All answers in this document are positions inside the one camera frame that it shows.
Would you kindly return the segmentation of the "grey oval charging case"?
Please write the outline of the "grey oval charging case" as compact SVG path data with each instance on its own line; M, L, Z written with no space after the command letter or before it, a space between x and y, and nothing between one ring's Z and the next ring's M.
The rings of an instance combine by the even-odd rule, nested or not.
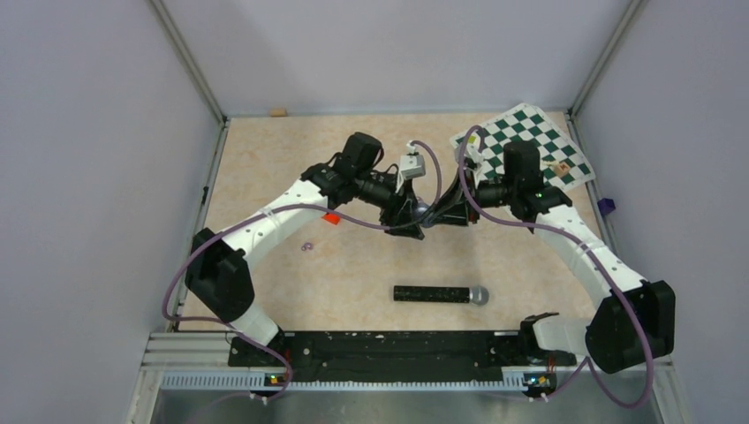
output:
M415 207L413 208L414 220L417 221L418 225L424 228L431 228L435 224L433 222L433 209L432 204L427 204L425 201L418 200Z

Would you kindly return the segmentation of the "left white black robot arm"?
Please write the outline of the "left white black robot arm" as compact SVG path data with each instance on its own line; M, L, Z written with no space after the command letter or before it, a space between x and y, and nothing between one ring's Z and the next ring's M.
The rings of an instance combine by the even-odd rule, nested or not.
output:
M352 134L342 151L317 163L267 206L219 232L199 231L185 270L187 289L227 327L249 337L250 354L262 365L283 354L282 331L255 299L251 271L278 244L313 220L360 200L380 210L375 225L390 235L423 239L414 209L412 180L426 174L415 142L393 168L378 171L382 143L363 132Z

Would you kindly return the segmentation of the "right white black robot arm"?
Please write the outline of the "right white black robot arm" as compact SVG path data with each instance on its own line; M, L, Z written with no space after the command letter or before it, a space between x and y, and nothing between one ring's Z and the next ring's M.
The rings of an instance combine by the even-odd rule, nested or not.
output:
M485 161L477 142L454 144L458 193L470 223L488 208L508 207L511 226L527 228L549 246L577 278L595 313L590 319L558 313L531 315L520 327L518 353L541 364L553 351L588 357L607 374L672 354L676 294L664 281L650 282L618 258L586 225L564 191L548 183L538 148L514 140L503 148L498 176L480 181Z

